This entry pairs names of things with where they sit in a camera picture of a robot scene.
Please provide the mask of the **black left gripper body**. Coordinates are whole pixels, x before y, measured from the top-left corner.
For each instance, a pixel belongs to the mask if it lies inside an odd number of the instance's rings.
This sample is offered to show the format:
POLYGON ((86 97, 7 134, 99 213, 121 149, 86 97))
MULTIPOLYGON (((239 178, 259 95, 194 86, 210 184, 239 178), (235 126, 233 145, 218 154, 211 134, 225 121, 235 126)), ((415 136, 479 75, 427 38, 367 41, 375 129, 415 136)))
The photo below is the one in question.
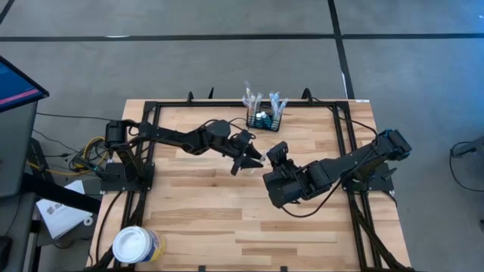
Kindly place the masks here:
POLYGON ((233 159, 233 166, 231 167, 231 174, 233 176, 237 174, 245 160, 245 152, 248 144, 249 141, 233 138, 229 139, 226 145, 222 148, 223 156, 228 156, 233 159))

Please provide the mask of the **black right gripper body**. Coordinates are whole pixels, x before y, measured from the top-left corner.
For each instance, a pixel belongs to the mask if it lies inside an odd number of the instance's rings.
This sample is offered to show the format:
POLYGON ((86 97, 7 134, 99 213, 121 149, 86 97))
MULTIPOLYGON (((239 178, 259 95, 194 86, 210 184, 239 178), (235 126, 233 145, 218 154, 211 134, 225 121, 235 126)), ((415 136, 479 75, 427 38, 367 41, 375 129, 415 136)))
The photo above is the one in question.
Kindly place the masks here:
POLYGON ((272 171, 262 177, 273 206, 280 209, 288 203, 314 196, 315 187, 308 173, 313 162, 297 166, 292 159, 271 159, 270 163, 272 171))

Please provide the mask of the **white lidded yellow container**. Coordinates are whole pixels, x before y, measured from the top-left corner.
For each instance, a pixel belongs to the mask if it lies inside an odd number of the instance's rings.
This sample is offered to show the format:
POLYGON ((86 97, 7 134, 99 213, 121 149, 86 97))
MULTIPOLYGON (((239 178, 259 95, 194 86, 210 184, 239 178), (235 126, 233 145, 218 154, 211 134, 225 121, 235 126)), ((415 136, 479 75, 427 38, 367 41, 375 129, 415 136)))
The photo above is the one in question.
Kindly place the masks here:
POLYGON ((121 263, 156 261, 166 251, 166 240, 143 227, 125 227, 116 235, 112 251, 114 258, 121 263))

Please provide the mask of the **black diagonal bar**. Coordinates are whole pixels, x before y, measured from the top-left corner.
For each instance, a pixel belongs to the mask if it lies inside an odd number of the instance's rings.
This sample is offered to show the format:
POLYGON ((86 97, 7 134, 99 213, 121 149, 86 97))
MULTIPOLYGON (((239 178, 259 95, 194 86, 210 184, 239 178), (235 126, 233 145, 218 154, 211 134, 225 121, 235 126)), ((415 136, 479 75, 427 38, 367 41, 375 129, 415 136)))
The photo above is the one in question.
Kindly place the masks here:
POLYGON ((66 206, 97 214, 101 201, 55 183, 44 181, 34 175, 24 173, 20 186, 22 192, 35 193, 38 197, 59 202, 66 206))

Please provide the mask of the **white paper booklet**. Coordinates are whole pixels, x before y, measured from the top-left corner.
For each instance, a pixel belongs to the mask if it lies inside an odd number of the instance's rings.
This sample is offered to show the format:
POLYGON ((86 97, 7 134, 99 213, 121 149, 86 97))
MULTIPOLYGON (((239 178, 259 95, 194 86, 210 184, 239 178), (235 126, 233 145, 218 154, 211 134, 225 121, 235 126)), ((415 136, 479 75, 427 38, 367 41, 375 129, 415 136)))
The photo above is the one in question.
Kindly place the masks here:
POLYGON ((36 206, 53 240, 57 240, 83 223, 85 218, 93 216, 92 212, 72 208, 48 199, 37 201, 36 206))

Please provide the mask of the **grey cabinet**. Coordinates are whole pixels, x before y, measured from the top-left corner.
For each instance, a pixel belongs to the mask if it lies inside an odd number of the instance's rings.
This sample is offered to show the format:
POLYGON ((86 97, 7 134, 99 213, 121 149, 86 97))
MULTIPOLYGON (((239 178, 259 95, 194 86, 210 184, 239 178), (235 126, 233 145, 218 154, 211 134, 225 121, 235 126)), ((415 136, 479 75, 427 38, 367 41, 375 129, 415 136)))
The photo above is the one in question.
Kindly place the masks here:
POLYGON ((20 191, 37 104, 0 113, 0 198, 20 191))

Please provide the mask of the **blue screen monitor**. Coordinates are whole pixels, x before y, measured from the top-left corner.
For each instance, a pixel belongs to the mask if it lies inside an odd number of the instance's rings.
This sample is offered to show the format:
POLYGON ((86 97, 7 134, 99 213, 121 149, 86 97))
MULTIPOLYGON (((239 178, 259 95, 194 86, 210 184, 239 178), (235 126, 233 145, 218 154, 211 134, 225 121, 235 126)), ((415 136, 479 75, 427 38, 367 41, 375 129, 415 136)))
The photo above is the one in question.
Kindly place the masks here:
POLYGON ((0 55, 0 113, 49 96, 45 88, 0 55))

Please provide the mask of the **black aluminium table frame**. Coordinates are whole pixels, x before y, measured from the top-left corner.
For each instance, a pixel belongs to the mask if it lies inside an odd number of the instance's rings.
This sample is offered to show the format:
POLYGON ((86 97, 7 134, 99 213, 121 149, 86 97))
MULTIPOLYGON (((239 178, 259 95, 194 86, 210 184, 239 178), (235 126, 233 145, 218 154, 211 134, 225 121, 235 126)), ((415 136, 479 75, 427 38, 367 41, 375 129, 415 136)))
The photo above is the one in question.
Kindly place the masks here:
MULTIPOLYGON (((279 132, 250 129, 260 152, 286 141, 297 165, 316 159, 336 158, 363 144, 374 134, 334 117, 317 101, 292 100, 284 110, 279 132)), ((245 118, 246 107, 238 100, 159 100, 148 110, 147 120, 178 131, 191 131, 208 119, 245 118)), ((106 193, 101 202, 90 258, 82 272, 136 271, 389 271, 382 255, 363 229, 353 229, 349 199, 361 210, 369 208, 374 229, 392 256, 403 265, 409 261, 396 204, 385 193, 350 196, 335 193, 313 216, 294 218, 270 202, 262 181, 269 166, 230 174, 232 159, 207 151, 192 156, 179 148, 157 144, 149 151, 154 158, 153 186, 147 193, 141 226, 167 241, 166 251, 155 261, 116 264, 101 268, 96 256, 112 245, 120 232, 128 193, 113 202, 117 192, 106 193)))

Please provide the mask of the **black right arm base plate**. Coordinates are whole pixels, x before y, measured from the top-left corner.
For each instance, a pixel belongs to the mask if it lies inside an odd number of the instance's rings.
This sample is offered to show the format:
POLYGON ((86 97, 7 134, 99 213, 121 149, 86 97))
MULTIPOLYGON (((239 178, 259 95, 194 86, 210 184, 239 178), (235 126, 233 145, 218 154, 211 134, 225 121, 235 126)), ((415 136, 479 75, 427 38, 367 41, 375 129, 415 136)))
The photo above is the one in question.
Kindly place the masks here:
POLYGON ((392 175, 396 170, 397 168, 389 168, 388 164, 384 162, 364 178, 347 178, 342 182, 342 187, 344 190, 358 193, 368 191, 390 192, 394 190, 392 175))

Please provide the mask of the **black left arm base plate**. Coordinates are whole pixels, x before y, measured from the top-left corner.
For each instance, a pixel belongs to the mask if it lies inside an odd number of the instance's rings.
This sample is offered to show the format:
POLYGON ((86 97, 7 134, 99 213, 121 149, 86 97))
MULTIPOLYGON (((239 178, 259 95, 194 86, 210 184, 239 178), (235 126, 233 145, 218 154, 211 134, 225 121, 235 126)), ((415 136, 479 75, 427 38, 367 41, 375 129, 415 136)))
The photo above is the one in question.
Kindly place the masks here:
POLYGON ((144 192, 151 190, 155 165, 145 163, 141 172, 122 163, 108 163, 101 173, 101 191, 144 192))

